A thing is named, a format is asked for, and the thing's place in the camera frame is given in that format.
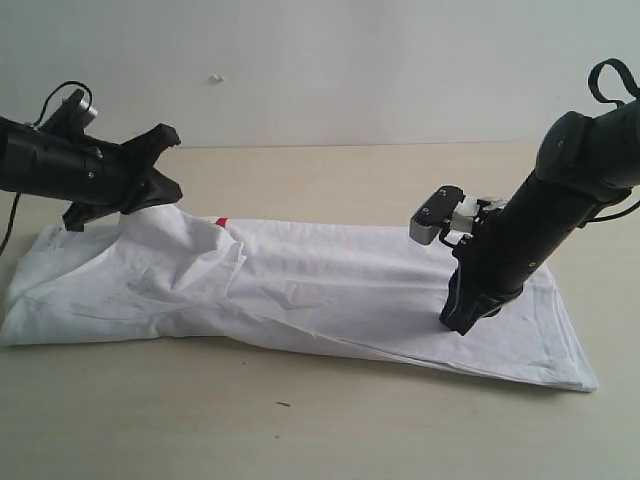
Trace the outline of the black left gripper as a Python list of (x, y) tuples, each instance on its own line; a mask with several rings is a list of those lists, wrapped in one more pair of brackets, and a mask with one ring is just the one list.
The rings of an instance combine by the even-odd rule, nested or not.
[(165, 150), (180, 144), (177, 131), (160, 123), (121, 145), (94, 144), (74, 154), (73, 169), (63, 175), (62, 192), (71, 201), (63, 214), (65, 228), (82, 231), (112, 213), (177, 203), (183, 197), (180, 185), (151, 168)]

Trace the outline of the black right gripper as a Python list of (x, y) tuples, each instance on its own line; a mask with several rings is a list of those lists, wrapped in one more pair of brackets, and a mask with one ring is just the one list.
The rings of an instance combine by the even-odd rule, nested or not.
[(545, 214), (503, 209), (486, 216), (471, 239), (454, 249), (458, 267), (439, 321), (466, 335), (476, 322), (515, 300), (545, 260)]

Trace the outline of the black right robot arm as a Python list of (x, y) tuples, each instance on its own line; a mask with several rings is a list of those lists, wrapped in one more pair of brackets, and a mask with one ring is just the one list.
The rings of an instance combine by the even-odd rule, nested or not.
[(639, 184), (639, 103), (596, 118), (570, 111), (539, 147), (533, 171), (497, 214), (453, 250), (458, 266), (439, 320), (466, 334), (496, 315), (576, 228)]

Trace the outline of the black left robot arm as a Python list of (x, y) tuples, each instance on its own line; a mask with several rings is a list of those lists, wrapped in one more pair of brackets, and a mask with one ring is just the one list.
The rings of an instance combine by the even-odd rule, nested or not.
[(122, 144), (84, 134), (70, 139), (1, 121), (1, 189), (65, 200), (68, 231), (115, 213), (175, 204), (180, 185), (155, 168), (159, 157), (181, 143), (176, 130), (159, 124)]

